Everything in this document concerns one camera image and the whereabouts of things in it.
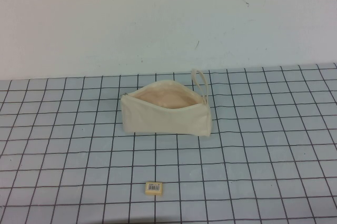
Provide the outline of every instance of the pouch wrist strap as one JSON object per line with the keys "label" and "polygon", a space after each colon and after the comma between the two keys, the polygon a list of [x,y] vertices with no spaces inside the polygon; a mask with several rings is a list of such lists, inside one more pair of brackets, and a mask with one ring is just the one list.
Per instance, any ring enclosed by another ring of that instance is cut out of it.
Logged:
{"label": "pouch wrist strap", "polygon": [[[206,87],[206,95],[204,94],[204,92],[202,91],[200,85],[198,84],[198,81],[196,80],[196,74],[197,74],[197,73],[200,75],[202,81],[203,81],[204,84],[205,84],[205,87]],[[207,84],[205,75],[204,75],[200,70],[192,69],[191,76],[192,76],[192,81],[193,81],[193,83],[194,83],[196,86],[198,86],[199,90],[201,91],[202,99],[204,100],[204,103],[205,103],[205,104],[208,104],[208,103],[209,103],[209,86],[208,86],[208,84]]]}

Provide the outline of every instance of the blue grid surface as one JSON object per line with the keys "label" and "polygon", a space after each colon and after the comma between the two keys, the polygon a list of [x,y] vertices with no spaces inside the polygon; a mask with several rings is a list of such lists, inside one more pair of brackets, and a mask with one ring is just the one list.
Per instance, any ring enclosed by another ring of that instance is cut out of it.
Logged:
{"label": "blue grid surface", "polygon": [[209,138],[122,128],[123,93],[189,73],[0,81],[0,222],[337,223],[336,64],[204,73]]}

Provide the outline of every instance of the grid line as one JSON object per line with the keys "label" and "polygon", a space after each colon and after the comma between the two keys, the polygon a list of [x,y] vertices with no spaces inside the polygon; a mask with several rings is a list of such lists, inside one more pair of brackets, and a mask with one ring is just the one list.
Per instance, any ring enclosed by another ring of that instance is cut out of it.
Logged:
{"label": "grid line", "polygon": [[[283,122],[282,122],[282,120],[281,120],[280,114],[279,114],[278,110],[276,110],[276,112],[277,112],[277,115],[278,115],[278,117],[279,117],[279,120],[280,120],[280,123],[281,123],[281,126],[282,126],[282,130],[284,131],[284,125],[283,125]],[[307,202],[308,202],[308,205],[309,205],[309,208],[310,208],[310,211],[311,211],[311,215],[312,215],[312,217],[313,217],[314,222],[317,223],[316,218],[315,218],[315,215],[314,215],[313,210],[312,210],[312,207],[311,207],[311,204],[310,204],[310,201],[309,201],[309,198],[308,198],[308,194],[307,194],[307,192],[306,192],[306,189],[305,189],[305,186],[304,186],[302,177],[301,177],[300,172],[299,172],[299,167],[298,167],[298,165],[297,165],[297,163],[296,163],[296,161],[295,161],[294,153],[293,153],[293,151],[292,151],[292,149],[291,149],[291,147],[290,147],[289,139],[288,139],[288,136],[286,135],[286,133],[285,133],[285,138],[286,138],[287,143],[288,143],[288,145],[289,145],[289,149],[290,149],[290,152],[291,152],[292,159],[294,160],[294,164],[295,164],[295,166],[296,166],[297,173],[298,173],[299,178],[300,178],[300,180],[301,180],[302,188],[303,188],[303,191],[304,191],[306,200],[307,200]]]}
{"label": "grid line", "polygon": [[122,129],[120,93],[189,73],[0,81],[1,223],[336,222],[336,64],[204,74],[208,139]]}

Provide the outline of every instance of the cream fabric pouch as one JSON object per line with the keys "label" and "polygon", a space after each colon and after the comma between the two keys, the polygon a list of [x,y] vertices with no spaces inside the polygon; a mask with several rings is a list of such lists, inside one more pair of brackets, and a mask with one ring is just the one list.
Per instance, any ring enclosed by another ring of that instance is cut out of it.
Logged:
{"label": "cream fabric pouch", "polygon": [[[205,84],[205,95],[196,81],[197,73]],[[192,80],[202,96],[171,80],[154,82],[124,94],[121,98],[124,131],[210,136],[212,118],[207,81],[197,70],[192,70]]]}

